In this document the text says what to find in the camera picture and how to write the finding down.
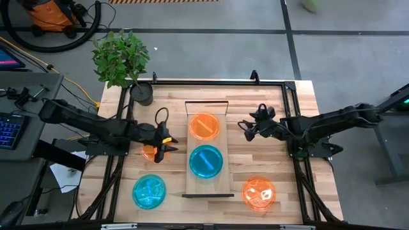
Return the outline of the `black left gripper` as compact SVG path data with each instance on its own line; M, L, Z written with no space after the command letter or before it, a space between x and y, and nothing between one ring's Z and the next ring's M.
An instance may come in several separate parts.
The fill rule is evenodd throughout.
M166 146L163 143L164 139L166 140L166 143L167 142L178 143L176 139L169 137L169 131L166 127L166 122L162 121L158 124L158 127L154 133L154 137L153 137L152 144L151 144L157 149L157 152L154 156L155 163L160 163L164 159L165 152L178 150L177 148Z

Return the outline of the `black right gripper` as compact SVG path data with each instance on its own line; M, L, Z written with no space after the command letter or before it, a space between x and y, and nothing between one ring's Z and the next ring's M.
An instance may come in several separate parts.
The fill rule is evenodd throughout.
M278 132L278 122L274 121L275 109L273 107L258 107L255 112L255 123L242 120L238 122L238 126L241 128L248 128L245 130L245 138L247 141L252 141L256 134L262 137L273 137Z

